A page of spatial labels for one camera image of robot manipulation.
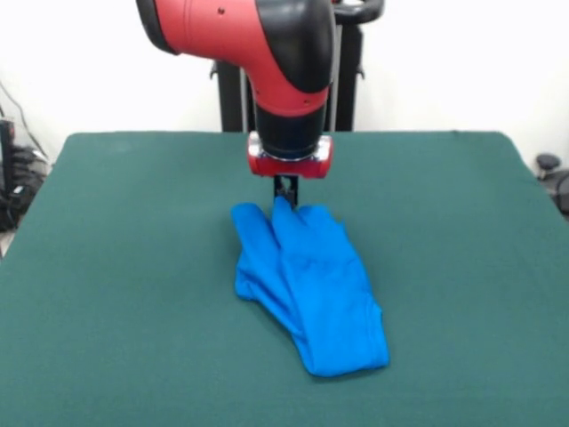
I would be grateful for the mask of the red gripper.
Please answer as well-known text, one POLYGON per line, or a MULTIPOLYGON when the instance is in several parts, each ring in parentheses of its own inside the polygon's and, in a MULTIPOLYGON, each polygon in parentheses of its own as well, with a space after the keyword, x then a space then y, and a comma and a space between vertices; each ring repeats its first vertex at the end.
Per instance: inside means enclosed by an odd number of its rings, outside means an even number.
POLYGON ((247 160, 253 174, 273 178, 274 199, 285 197, 283 176, 288 177, 287 200, 292 208, 298 205, 299 177, 305 179, 323 179, 329 172, 333 161, 333 137, 323 135, 315 150, 300 159, 286 160, 272 157, 262 147, 260 136, 251 132, 247 140, 247 160))

